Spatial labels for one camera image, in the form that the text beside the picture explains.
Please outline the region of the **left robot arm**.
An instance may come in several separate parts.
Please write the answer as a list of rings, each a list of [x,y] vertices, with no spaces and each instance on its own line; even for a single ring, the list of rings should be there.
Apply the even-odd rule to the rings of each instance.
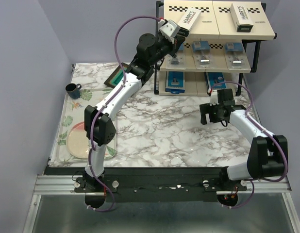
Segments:
[[[122,80],[111,93],[96,106],[88,105],[84,111],[84,129],[89,140],[90,152],[85,168],[89,176],[85,185],[90,191],[99,191],[104,173],[104,156],[107,144],[116,134],[113,118],[123,104],[137,92],[154,73],[154,66],[167,55],[174,56],[185,37],[176,35],[171,42],[163,35],[157,37],[150,33],[139,38],[136,55],[124,72]]]

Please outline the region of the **tall white slim box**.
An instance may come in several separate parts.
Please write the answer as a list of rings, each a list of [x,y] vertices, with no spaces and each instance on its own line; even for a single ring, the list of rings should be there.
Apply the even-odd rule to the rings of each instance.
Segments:
[[[180,20],[177,22],[177,25],[180,27],[177,32],[178,35],[188,37],[192,28],[198,21],[201,15],[201,9],[195,7],[189,7],[184,12]]]

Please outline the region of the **white Harry's box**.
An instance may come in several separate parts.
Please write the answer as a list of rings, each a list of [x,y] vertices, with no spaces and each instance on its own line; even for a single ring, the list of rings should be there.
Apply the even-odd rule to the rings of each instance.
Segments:
[[[230,13],[237,32],[250,33],[253,21],[248,13],[247,6],[241,2],[232,2]]]

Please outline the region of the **blister razor pack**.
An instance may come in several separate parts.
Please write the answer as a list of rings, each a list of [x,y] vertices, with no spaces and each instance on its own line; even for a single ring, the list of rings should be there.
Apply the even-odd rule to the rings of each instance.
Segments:
[[[184,53],[184,45],[181,44],[177,53],[173,56],[167,56],[167,69],[176,69],[176,70],[185,70],[186,69],[186,60],[185,60],[185,53]]]
[[[227,42],[224,52],[228,70],[246,69],[246,54],[241,42]]]
[[[191,45],[195,67],[198,70],[213,68],[214,61],[208,41],[194,41]]]

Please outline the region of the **blue Harry's razor box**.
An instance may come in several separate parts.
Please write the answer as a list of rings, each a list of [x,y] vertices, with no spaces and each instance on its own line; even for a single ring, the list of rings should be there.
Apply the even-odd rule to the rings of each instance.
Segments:
[[[182,94],[185,92],[184,72],[170,71],[166,76],[165,91],[171,94]]]
[[[205,77],[205,83],[207,86],[207,94],[210,95],[209,89],[213,87],[215,84],[218,84],[217,86],[214,87],[214,89],[220,90],[220,89],[226,89],[227,86],[224,83],[225,79],[223,76],[223,73],[221,72],[205,72],[204,73]]]

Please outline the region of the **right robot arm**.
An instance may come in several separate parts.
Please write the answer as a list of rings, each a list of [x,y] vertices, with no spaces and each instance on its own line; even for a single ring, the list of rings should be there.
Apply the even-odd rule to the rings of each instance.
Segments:
[[[218,185],[231,189],[236,181],[262,179],[279,182],[288,172],[288,141],[264,128],[245,106],[236,104],[231,89],[214,90],[210,102],[200,105],[200,122],[232,124],[250,143],[247,161],[222,168]]]

